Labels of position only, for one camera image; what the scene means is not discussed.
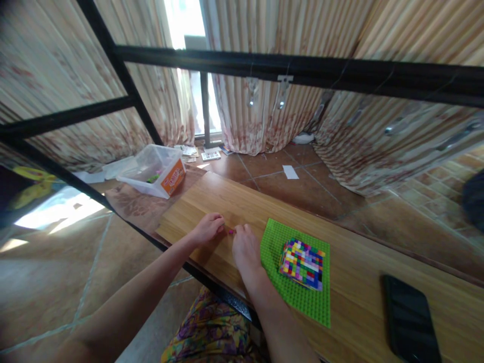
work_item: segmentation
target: wooden board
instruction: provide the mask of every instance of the wooden board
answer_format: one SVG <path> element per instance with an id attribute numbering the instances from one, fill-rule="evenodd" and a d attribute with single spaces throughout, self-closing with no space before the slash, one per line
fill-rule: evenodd
<path id="1" fill-rule="evenodd" d="M 249 223 L 258 238 L 270 217 L 331 245 L 331 329 L 293 310 L 311 345 L 328 361 L 399 361 L 387 339 L 383 274 L 427 296 L 444 361 L 484 361 L 484 289 L 210 172 L 163 214 L 157 232 L 173 244 L 209 212 L 221 213 L 227 229 Z M 191 259 L 244 298 L 232 238 L 221 236 Z"/>

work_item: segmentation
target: brick wall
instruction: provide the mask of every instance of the brick wall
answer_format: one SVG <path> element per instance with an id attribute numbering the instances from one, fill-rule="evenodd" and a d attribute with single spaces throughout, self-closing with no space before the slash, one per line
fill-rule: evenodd
<path id="1" fill-rule="evenodd" d="M 484 146 L 407 181 L 396 192 L 416 209 L 484 248 L 484 233 L 466 220 L 461 203 L 464 183 L 484 168 Z"/>

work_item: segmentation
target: patterned curtain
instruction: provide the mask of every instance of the patterned curtain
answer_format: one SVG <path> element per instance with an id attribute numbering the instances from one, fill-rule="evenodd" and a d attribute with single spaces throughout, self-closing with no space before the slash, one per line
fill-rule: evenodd
<path id="1" fill-rule="evenodd" d="M 372 4 L 348 0 L 201 1 L 212 50 L 333 57 L 351 56 Z M 321 101 L 320 88 L 290 86 L 286 105 L 279 110 L 275 107 L 279 84 L 259 81 L 258 97 L 249 108 L 245 79 L 212 77 L 224 140 L 232 150 L 245 154 L 281 150 L 303 130 Z"/>
<path id="2" fill-rule="evenodd" d="M 119 44 L 171 47 L 164 3 L 98 1 Z M 0 32 L 0 121 L 38 117 L 126 95 L 74 0 L 5 4 Z M 128 64 L 163 142 L 193 143 L 187 72 Z M 136 154 L 152 143 L 135 109 L 126 109 L 29 140 L 72 171 Z M 25 161 L 0 147 L 0 162 Z"/>
<path id="3" fill-rule="evenodd" d="M 483 64 L 484 3 L 479 0 L 201 2 L 213 50 Z M 286 106 L 278 110 L 279 85 L 261 81 L 256 107 L 248 108 L 245 80 L 213 78 L 225 140 L 251 155 L 278 151 L 308 128 L 324 91 L 291 86 Z M 359 194 L 401 183 L 484 139 L 483 132 L 475 132 L 447 151 L 436 151 L 465 128 L 475 109 L 364 97 L 336 92 L 321 122 L 310 128 L 316 152 L 335 178 Z M 348 126 L 362 103 L 359 118 Z M 385 136 L 385 128 L 399 118 L 403 130 Z"/>
<path id="4" fill-rule="evenodd" d="M 484 3 L 398 0 L 378 3 L 359 37 L 354 58 L 484 66 Z M 313 131 L 317 154 L 348 189 L 368 196 L 470 150 L 484 141 L 477 131 L 453 148 L 436 146 L 465 129 L 477 109 L 336 92 Z M 400 118 L 401 132 L 385 136 Z"/>

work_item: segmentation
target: clear plastic container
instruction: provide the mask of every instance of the clear plastic container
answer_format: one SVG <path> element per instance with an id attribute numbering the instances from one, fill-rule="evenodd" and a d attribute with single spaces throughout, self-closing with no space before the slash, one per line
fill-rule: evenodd
<path id="1" fill-rule="evenodd" d="M 182 150 L 148 145 L 120 172 L 116 179 L 143 194 L 168 199 L 185 177 Z"/>

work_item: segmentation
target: orange label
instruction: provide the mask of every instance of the orange label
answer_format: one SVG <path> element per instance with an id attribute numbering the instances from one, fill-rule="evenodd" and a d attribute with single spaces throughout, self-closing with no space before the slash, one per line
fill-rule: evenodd
<path id="1" fill-rule="evenodd" d="M 182 161 L 178 160 L 173 169 L 170 170 L 166 178 L 161 182 L 161 186 L 166 190 L 168 195 L 172 195 L 184 177 L 185 171 L 183 169 Z"/>

